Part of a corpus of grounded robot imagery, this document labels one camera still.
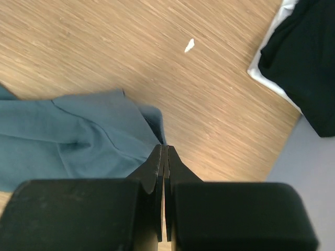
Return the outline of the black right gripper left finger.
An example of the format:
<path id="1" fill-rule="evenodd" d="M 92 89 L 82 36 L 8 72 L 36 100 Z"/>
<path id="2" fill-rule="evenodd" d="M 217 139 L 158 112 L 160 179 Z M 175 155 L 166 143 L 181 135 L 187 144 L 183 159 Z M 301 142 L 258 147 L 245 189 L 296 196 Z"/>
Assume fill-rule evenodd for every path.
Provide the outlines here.
<path id="1" fill-rule="evenodd" d="M 164 146 L 156 145 L 147 160 L 127 177 L 140 184 L 132 250 L 157 250 L 162 241 L 163 154 Z"/>

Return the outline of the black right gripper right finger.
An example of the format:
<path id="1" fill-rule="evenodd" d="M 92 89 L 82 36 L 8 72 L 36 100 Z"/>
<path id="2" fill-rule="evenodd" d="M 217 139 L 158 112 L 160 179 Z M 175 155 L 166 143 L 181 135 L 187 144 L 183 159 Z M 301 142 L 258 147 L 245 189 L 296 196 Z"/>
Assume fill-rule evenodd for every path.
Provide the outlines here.
<path id="1" fill-rule="evenodd" d="M 167 147 L 165 222 L 172 250 L 204 250 L 204 182 Z"/>

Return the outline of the teal blue t-shirt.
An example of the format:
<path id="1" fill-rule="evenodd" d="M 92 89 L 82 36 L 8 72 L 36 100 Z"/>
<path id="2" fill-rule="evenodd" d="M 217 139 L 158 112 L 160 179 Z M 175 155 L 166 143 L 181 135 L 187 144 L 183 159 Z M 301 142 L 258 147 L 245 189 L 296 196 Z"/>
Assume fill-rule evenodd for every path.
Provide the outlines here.
<path id="1" fill-rule="evenodd" d="M 33 179 L 123 178 L 165 143 L 160 110 L 121 89 L 20 100 L 1 88 L 1 191 Z"/>

